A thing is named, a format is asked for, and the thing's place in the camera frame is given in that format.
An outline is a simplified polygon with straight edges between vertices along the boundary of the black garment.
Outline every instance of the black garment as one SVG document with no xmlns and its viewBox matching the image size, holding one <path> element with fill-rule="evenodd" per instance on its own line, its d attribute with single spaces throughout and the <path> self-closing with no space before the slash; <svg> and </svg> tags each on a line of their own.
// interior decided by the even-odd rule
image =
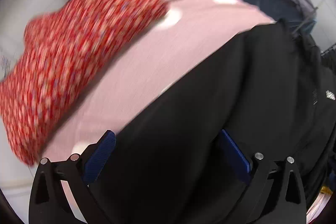
<svg viewBox="0 0 336 224">
<path fill-rule="evenodd" d="M 330 68 L 334 75 L 336 75 L 336 51 L 334 49 L 328 50 L 321 57 L 322 65 Z"/>
<path fill-rule="evenodd" d="M 250 156 L 294 157 L 309 206 L 335 142 L 335 80 L 282 23 L 238 34 L 117 135 L 90 189 L 115 224 L 216 223 L 246 187 L 214 145 L 225 128 Z"/>
</svg>

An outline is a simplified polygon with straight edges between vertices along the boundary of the yellow object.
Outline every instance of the yellow object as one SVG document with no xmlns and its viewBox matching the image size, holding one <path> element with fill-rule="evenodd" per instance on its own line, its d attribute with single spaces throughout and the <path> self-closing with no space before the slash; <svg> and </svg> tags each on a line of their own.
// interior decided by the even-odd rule
<svg viewBox="0 0 336 224">
<path fill-rule="evenodd" d="M 329 194 L 329 195 L 333 194 L 332 190 L 330 190 L 329 187 L 327 187 L 327 186 L 323 186 L 322 187 L 321 193 L 323 193 L 323 194 Z"/>
</svg>

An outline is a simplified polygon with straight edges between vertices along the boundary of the pink garment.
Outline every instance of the pink garment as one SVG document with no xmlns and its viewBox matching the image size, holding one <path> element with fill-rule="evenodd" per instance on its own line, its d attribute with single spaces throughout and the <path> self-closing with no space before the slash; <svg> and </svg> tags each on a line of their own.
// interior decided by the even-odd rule
<svg viewBox="0 0 336 224">
<path fill-rule="evenodd" d="M 237 33 L 273 22 L 242 0 L 169 1 L 168 19 L 154 24 L 113 60 L 56 130 L 43 157 L 66 160 L 78 142 L 95 143 L 108 129 L 117 134 Z"/>
<path fill-rule="evenodd" d="M 329 202 L 331 198 L 331 195 L 319 193 L 316 200 L 314 201 L 313 205 L 311 205 L 310 209 L 307 212 L 306 217 L 306 223 L 312 223 L 313 220 L 315 220 L 320 213 L 322 213 L 325 206 L 327 206 L 327 203 Z"/>
</svg>

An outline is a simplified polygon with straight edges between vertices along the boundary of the white floor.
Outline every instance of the white floor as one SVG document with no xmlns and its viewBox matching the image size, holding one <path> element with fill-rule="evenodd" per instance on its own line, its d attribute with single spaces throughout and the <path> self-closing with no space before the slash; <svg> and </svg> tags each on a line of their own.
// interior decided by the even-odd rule
<svg viewBox="0 0 336 224">
<path fill-rule="evenodd" d="M 18 60 L 24 50 L 23 32 L 35 15 L 54 11 L 68 0 L 0 0 L 0 47 Z M 318 25 L 313 36 L 321 49 L 335 43 L 336 0 L 327 0 L 318 12 Z M 20 163 L 10 151 L 0 119 L 0 188 L 18 216 L 28 223 L 29 196 L 35 168 Z"/>
</svg>

